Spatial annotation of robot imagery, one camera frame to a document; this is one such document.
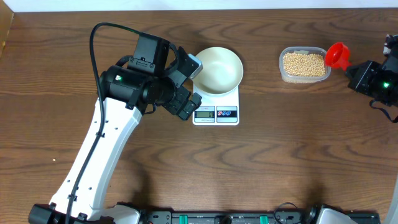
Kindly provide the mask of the red plastic measuring scoop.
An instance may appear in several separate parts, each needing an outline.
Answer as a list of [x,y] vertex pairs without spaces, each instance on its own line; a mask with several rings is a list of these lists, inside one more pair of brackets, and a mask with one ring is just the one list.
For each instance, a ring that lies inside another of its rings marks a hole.
[[341,68],[346,71],[351,63],[349,62],[350,51],[349,48],[342,42],[333,44],[325,55],[325,65],[334,69]]

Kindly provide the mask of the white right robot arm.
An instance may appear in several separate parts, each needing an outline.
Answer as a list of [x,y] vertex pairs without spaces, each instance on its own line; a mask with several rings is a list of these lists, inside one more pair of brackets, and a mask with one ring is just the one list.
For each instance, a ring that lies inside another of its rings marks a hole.
[[369,106],[381,111],[386,118],[396,124],[397,117],[391,117],[387,110],[375,106],[397,106],[397,36],[386,35],[383,55],[385,61],[378,63],[368,60],[358,65],[350,65],[345,70],[349,79],[348,88],[371,98]]

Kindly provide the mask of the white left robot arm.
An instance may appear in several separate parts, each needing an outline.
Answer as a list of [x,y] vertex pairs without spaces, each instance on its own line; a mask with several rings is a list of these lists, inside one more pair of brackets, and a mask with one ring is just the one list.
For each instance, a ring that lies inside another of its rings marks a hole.
[[159,76],[144,73],[133,59],[130,68],[113,65],[101,78],[102,99],[95,104],[90,128],[63,184],[50,203],[35,204],[29,223],[139,223],[141,213],[127,203],[104,208],[109,181],[130,135],[147,105],[163,106],[187,120],[201,104],[201,96],[182,85],[196,77],[202,62],[180,54]]

